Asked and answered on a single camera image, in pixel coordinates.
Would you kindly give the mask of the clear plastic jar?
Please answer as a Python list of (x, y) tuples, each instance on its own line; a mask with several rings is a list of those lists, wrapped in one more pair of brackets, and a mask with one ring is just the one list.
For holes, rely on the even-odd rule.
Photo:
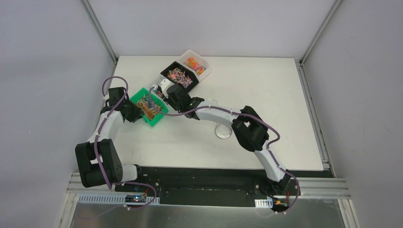
[(205, 99), (203, 102), (200, 103), (200, 106), (212, 108), (213, 106), (218, 106), (218, 101), (215, 99)]

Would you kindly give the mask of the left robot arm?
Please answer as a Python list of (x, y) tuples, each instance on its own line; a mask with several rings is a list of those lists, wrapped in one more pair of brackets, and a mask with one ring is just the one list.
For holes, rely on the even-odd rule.
[(145, 179), (138, 175), (138, 165), (120, 161), (114, 140), (123, 123), (136, 122), (143, 111), (129, 99), (123, 87), (110, 88), (108, 94), (96, 131), (87, 142), (75, 147), (81, 182), (90, 188), (126, 181), (133, 192), (140, 192)]

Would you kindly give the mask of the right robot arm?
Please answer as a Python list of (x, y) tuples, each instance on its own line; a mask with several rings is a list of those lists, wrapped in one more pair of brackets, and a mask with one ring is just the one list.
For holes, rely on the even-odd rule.
[(233, 111), (216, 106), (203, 98), (190, 97), (179, 84), (166, 87), (163, 94), (165, 101), (177, 111), (177, 115), (215, 122), (232, 129), (239, 145), (254, 153), (263, 166), (270, 180), (270, 190), (277, 195), (288, 190), (291, 176), (270, 149), (271, 144), (280, 139), (280, 134), (265, 123), (252, 107), (245, 106)]

